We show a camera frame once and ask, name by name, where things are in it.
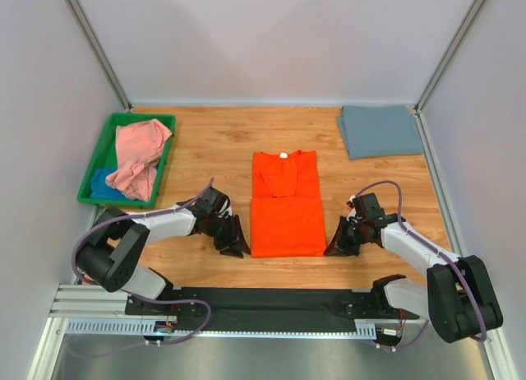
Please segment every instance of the green basket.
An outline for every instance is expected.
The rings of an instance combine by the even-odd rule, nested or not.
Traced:
[[[95,152],[91,158],[90,166],[85,172],[81,189],[79,189],[79,193],[76,197],[79,202],[91,203],[92,205],[128,206],[141,208],[152,208],[155,206],[157,196],[159,195],[159,185],[161,184],[161,179],[163,178],[164,166],[167,162],[173,136],[171,136],[164,144],[163,154],[161,155],[159,166],[157,168],[157,177],[155,177],[154,189],[151,193],[151,199],[148,202],[143,202],[136,199],[115,200],[90,197],[91,178],[93,177],[95,171],[99,168],[117,168],[117,154],[115,152],[115,129],[117,126],[123,127],[131,123],[150,121],[154,118],[157,118],[172,133],[175,132],[175,117],[173,115],[113,113],[109,117],[108,123],[106,123],[99,142],[95,147]]]

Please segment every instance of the pink cloth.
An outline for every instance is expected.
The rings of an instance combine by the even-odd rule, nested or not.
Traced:
[[[106,184],[126,197],[147,202],[157,175],[154,166],[172,133],[158,119],[117,127],[115,132],[118,169],[108,175]]]

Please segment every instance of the wooden tabletop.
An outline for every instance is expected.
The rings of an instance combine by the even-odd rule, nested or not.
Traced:
[[[423,155],[349,160],[336,126],[339,108],[142,106],[135,107],[134,113],[174,114],[177,118],[157,208],[190,199],[214,177],[214,187],[231,198],[250,245],[254,152],[315,150],[327,243],[339,217],[348,214],[348,198],[388,178],[403,189],[404,217],[420,233],[449,248]],[[372,191],[387,212],[396,210],[395,188],[379,186]],[[424,282],[402,259],[373,244],[363,245],[359,257],[238,259],[219,255],[211,238],[195,235],[151,244],[141,264],[180,286],[371,288],[374,280],[396,273]]]

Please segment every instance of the white backdrop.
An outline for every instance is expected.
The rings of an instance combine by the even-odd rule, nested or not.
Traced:
[[[526,378],[525,0],[489,0],[424,118],[467,254],[487,266]]]
[[[0,0],[0,378],[27,376],[88,227],[76,201],[119,103],[63,0]]]
[[[132,103],[414,103],[472,0],[81,0]]]

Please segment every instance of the folded gray-blue cloth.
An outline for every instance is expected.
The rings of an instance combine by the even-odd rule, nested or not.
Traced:
[[[344,106],[338,128],[351,160],[423,153],[414,118],[405,106]]]

